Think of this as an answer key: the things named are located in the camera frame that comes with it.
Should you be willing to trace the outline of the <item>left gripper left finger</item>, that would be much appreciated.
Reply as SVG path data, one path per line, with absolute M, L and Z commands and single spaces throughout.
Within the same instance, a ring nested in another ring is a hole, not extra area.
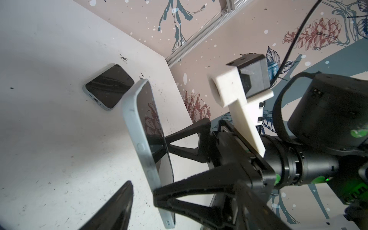
M 126 181 L 80 230 L 128 229 L 133 195 L 133 185 L 131 181 Z

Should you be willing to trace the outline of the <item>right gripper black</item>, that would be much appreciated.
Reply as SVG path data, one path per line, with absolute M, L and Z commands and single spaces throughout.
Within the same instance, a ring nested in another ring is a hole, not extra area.
M 153 191 L 166 229 L 174 229 L 181 215 L 211 230 L 234 230 L 241 211 L 236 183 L 246 183 L 260 198 L 269 198 L 274 189 L 275 171 L 229 121 L 218 122 L 209 154 L 210 128 L 210 119 L 204 118 L 169 136 L 149 135 L 155 163 L 166 154 L 199 163 L 210 160 L 211 170 Z

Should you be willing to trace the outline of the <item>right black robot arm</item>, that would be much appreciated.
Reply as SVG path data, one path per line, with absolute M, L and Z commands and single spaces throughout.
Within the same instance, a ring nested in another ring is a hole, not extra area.
M 289 230 L 267 206 L 272 191 L 327 183 L 347 206 L 343 215 L 299 230 L 365 230 L 368 227 L 368 83 L 351 77 L 301 72 L 311 83 L 287 123 L 281 114 L 287 84 L 273 107 L 275 136 L 256 134 L 260 156 L 233 122 L 209 120 L 172 134 L 199 133 L 199 147 L 170 146 L 174 154 L 211 169 L 153 192 L 154 206 L 186 216 L 211 230 Z

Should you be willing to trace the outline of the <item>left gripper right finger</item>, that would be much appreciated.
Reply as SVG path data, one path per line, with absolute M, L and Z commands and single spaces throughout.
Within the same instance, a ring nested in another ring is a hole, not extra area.
M 234 191 L 238 208 L 236 230 L 290 229 L 244 181 L 237 181 Z

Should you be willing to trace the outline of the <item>black phone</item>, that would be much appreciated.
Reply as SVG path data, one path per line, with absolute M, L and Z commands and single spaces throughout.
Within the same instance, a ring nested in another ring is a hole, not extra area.
M 120 65 L 112 63 L 95 74 L 82 90 L 102 109 L 111 111 L 134 83 Z

